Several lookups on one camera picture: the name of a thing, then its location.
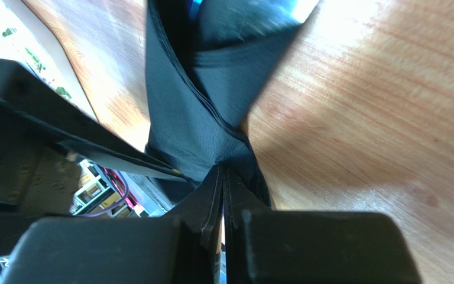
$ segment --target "cable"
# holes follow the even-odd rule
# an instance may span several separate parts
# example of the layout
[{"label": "cable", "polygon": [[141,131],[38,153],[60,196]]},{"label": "cable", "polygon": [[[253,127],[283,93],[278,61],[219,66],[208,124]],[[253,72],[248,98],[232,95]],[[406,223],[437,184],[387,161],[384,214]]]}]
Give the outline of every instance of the cable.
[{"label": "cable", "polygon": [[127,181],[124,179],[124,177],[122,176],[122,173],[118,170],[114,170],[113,171],[115,173],[115,179],[118,179],[122,185],[127,188],[127,190],[129,191],[129,196],[125,199],[125,202],[129,205],[129,207],[131,207],[131,209],[134,209],[134,206],[136,206],[136,204],[138,203],[137,201],[135,201],[136,199],[134,198],[134,196],[132,195],[131,191],[129,190],[129,184],[127,183]]},{"label": "cable", "polygon": [[[121,173],[120,175],[117,175],[115,172],[113,172],[112,174],[112,177],[113,179],[115,180],[118,180],[120,183],[123,184],[123,181],[122,179],[120,178],[121,177]],[[120,193],[120,195],[122,196],[122,193],[123,193],[123,190],[121,190],[118,186],[118,184],[116,182],[113,183],[113,185],[115,186],[115,189]],[[131,209],[134,209],[134,206],[135,206],[135,201],[134,200],[134,197],[131,193],[129,193],[129,197],[127,197],[125,199],[125,202],[127,203],[127,206],[129,206]]]},{"label": "cable", "polygon": [[97,216],[100,216],[100,215],[103,215],[111,210],[113,210],[114,208],[116,208],[117,206],[119,206],[120,204],[122,204],[125,199],[129,196],[129,186],[127,185],[127,182],[126,180],[124,179],[124,177],[122,176],[122,174],[117,171],[117,170],[112,170],[115,174],[117,174],[117,176],[119,177],[118,179],[122,182],[122,186],[124,187],[124,195],[122,196],[121,199],[119,199],[118,201],[116,201],[114,204],[106,207],[105,209],[101,209],[100,211],[97,211],[97,212],[93,212],[93,213],[88,213],[88,214],[82,214],[82,215],[78,215],[78,216],[81,216],[81,217],[97,217]]}]

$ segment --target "black fabric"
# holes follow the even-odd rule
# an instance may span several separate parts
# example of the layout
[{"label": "black fabric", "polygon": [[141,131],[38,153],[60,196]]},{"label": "black fabric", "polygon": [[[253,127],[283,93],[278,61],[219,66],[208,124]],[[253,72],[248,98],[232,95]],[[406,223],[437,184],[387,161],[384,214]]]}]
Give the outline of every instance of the black fabric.
[{"label": "black fabric", "polygon": [[301,23],[292,14],[299,2],[307,1],[300,12],[309,9],[312,0],[204,0],[190,44],[197,50],[219,49],[295,29]]},{"label": "black fabric", "polygon": [[[270,206],[248,138],[236,129],[296,28],[216,50],[193,51],[190,39],[197,37],[183,24],[186,21],[186,10],[175,2],[148,1],[146,78],[151,130],[146,152],[181,171],[192,189],[214,165],[228,164]],[[160,184],[170,187],[172,183]],[[169,188],[163,191],[172,194]]]}]

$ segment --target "green leaf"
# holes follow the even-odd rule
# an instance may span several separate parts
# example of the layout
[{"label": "green leaf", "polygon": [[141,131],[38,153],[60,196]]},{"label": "green leaf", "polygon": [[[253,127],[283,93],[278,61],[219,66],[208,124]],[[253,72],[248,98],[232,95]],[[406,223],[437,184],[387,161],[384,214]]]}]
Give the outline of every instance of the green leaf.
[{"label": "green leaf", "polygon": [[42,69],[45,70],[45,67],[43,67],[43,64],[41,64],[40,62],[40,59],[38,59],[38,57],[36,57],[27,47],[24,48],[24,51],[26,51],[26,53],[31,57],[31,59],[34,61],[35,63],[35,66],[38,70],[38,72],[41,72]]},{"label": "green leaf", "polygon": [[14,28],[7,28],[1,35],[3,37],[11,36],[11,35],[15,34],[16,31],[17,30]]},{"label": "green leaf", "polygon": [[66,90],[65,90],[63,87],[57,87],[56,93],[57,93],[58,95],[61,95],[61,96],[65,97],[65,98],[68,98],[68,99],[71,99],[71,98],[72,98],[72,96],[70,95],[70,93],[66,92]]}]

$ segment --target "wooden table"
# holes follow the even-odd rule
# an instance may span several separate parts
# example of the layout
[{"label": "wooden table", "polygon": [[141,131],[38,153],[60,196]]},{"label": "wooden table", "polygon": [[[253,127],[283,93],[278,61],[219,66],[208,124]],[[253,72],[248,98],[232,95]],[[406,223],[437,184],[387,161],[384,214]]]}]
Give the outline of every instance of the wooden table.
[{"label": "wooden table", "polygon": [[[24,2],[142,149],[143,0]],[[322,1],[245,127],[278,209],[383,212],[426,283],[454,283],[454,0]]]}]

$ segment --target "wood grain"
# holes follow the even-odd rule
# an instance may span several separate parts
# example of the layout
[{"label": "wood grain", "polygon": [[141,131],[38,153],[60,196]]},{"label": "wood grain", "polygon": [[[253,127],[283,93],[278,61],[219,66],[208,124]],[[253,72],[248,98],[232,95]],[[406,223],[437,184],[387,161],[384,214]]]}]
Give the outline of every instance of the wood grain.
[{"label": "wood grain", "polygon": [[[145,4],[24,2],[141,149]],[[454,0],[322,1],[245,128],[278,209],[383,212],[425,282],[454,283]]]}]

